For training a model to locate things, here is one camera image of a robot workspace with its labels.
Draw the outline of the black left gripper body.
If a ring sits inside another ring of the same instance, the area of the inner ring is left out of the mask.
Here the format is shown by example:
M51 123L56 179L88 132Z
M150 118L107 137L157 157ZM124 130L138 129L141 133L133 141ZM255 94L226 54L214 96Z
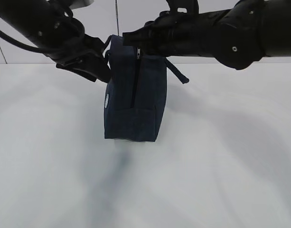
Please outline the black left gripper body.
M56 61L56 67L59 69L84 71L89 69L87 66L90 58L100 59L103 51L106 49L106 43L100 38L85 35L81 42L71 47L69 51Z

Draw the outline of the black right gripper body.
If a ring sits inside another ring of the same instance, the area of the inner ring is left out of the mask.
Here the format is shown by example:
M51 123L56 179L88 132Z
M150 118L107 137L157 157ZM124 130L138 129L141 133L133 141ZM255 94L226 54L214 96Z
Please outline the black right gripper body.
M170 26L159 26L155 21L148 21L142 28L122 33L123 45L140 48L147 55L170 57L170 30Z

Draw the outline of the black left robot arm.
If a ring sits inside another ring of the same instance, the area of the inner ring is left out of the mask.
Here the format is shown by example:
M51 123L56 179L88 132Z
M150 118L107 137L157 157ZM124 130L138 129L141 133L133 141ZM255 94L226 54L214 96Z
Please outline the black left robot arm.
M0 30L0 38L29 52L40 53L56 67L89 81L108 83L111 70L104 59L107 44L85 33L73 10L92 0L0 0L0 18L33 46L15 40Z

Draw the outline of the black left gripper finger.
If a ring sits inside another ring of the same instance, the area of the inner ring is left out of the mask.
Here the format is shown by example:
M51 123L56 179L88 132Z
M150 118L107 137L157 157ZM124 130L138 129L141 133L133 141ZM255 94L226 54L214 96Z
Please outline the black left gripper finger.
M73 66L72 72L91 82L96 82L97 80L97 77L92 72L90 72L86 67L82 65Z
M97 77L97 80L104 83L109 83L111 80L111 70L103 58L88 54L83 58L81 65L92 72Z

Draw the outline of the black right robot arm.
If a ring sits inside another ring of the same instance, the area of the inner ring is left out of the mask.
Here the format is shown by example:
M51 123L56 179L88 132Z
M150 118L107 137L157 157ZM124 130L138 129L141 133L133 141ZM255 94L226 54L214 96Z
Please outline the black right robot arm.
M291 0L241 0L199 12L196 0L170 0L169 10L123 33L126 46L162 57L212 57L243 70L264 57L291 57Z

